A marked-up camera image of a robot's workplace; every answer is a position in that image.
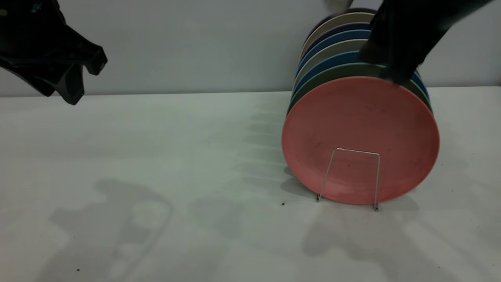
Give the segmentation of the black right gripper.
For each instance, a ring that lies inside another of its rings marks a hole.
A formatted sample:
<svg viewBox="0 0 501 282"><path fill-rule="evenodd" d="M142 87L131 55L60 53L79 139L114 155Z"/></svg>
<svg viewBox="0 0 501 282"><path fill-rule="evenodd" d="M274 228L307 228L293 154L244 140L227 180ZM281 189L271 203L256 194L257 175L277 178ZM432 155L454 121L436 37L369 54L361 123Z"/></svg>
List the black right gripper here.
<svg viewBox="0 0 501 282"><path fill-rule="evenodd" d="M380 77L402 85L433 48L433 34L445 33L470 10L469 0L384 0L382 13L371 22L369 39L359 58L369 64L386 65ZM396 25L416 25L418 30L394 30Z"/></svg>

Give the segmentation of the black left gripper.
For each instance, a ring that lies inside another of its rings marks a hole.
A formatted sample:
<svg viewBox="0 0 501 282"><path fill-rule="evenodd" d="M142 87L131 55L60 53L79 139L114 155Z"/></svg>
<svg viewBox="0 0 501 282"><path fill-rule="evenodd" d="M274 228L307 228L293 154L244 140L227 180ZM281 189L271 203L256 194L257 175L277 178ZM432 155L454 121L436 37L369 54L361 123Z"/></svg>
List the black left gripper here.
<svg viewBox="0 0 501 282"><path fill-rule="evenodd" d="M85 93L83 66L98 75L108 61L104 49L67 25L57 0L2 0L0 9L1 59L11 64L74 64L58 82L58 93L66 103L76 105ZM46 97L55 92L30 68L1 68Z"/></svg>

